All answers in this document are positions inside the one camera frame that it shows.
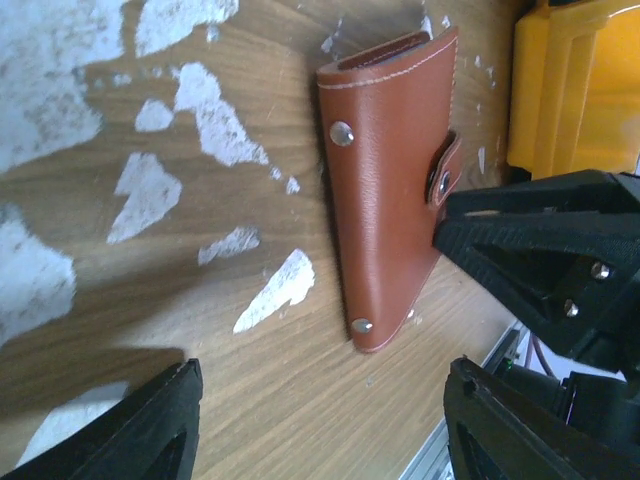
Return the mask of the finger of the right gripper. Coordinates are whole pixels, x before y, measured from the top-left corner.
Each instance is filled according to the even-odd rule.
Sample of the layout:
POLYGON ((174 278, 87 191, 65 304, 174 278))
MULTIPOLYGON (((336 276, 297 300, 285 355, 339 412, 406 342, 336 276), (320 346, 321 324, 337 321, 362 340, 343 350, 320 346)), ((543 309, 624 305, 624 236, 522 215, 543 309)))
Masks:
POLYGON ((436 247, 481 284, 554 353, 581 352, 587 326, 565 315, 565 302, 588 283, 582 269, 602 247, 596 229, 609 223, 597 216, 563 220, 553 216, 480 215, 446 219, 436 247))
POLYGON ((481 212, 511 216, 591 219, 601 214, 619 187, 619 176, 598 170, 552 176, 501 187, 466 190, 445 201, 445 218, 481 212))

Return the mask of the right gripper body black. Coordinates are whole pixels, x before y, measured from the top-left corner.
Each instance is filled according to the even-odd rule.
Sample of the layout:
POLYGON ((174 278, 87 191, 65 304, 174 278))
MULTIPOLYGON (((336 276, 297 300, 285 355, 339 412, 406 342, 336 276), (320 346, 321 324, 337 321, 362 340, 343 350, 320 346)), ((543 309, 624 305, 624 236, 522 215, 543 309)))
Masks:
POLYGON ((639 178, 613 175, 613 193, 598 217, 611 221, 596 231, 602 247, 582 269, 587 286, 565 302, 565 315, 587 326, 587 339, 574 359, 620 372, 624 381, 572 373, 567 387, 566 423, 605 445, 639 443, 639 178))

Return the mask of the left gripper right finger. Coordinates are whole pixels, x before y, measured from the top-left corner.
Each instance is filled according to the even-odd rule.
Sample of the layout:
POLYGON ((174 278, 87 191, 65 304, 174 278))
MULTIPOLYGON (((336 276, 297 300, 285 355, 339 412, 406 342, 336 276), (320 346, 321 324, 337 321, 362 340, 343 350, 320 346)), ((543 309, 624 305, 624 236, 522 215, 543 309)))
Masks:
POLYGON ((562 381, 508 361, 461 357, 444 392, 458 479, 636 479, 639 401, 627 383, 573 372, 562 381))

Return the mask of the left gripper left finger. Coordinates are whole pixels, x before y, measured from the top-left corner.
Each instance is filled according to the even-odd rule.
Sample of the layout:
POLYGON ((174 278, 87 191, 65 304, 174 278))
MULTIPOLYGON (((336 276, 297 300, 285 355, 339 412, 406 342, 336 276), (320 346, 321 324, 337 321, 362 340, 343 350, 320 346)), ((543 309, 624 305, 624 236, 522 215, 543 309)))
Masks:
POLYGON ((199 360, 176 363, 96 420, 5 479, 192 477, 203 378, 199 360))

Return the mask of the brown leather card holder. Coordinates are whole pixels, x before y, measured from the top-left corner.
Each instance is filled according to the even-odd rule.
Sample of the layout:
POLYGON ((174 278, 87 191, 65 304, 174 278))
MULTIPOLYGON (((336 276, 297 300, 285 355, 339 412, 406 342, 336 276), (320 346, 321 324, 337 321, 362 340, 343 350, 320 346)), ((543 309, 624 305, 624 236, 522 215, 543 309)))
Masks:
POLYGON ((458 31, 417 31, 316 74, 346 323, 383 348, 438 261, 433 237, 462 169, 451 124, 458 31))

